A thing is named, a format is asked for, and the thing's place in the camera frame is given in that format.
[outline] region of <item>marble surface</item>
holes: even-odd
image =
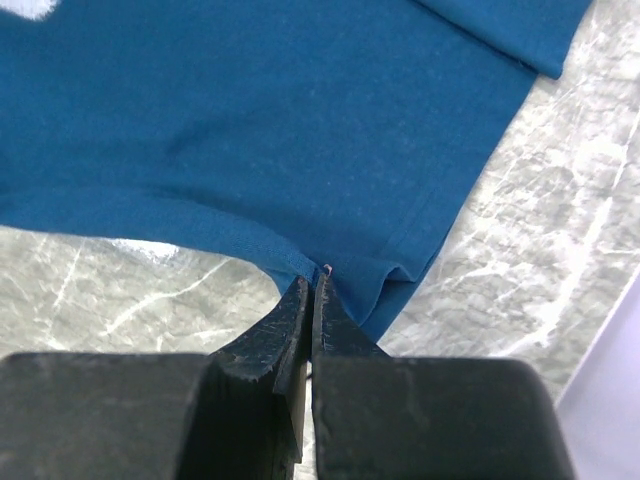
[[[556,397],[640,264],[639,122],[640,2],[596,0],[562,79],[538,81],[382,347],[518,357]],[[210,352],[277,300],[237,259],[0,227],[0,356]]]

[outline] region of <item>blue cloth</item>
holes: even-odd
[[[0,14],[0,223],[170,242],[378,339],[586,0],[64,0]]]

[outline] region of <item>gray marble countertop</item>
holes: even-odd
[[[562,79],[538,81],[382,347],[518,357],[557,396],[640,264],[639,122],[640,2],[597,0]],[[0,227],[0,356],[211,352],[277,300],[237,259]],[[300,479],[314,478],[312,437]]]

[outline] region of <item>blue fabric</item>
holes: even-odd
[[[281,288],[329,264],[378,339],[538,71],[558,74],[586,3],[64,0],[42,23],[0,14],[0,223],[220,252]]]

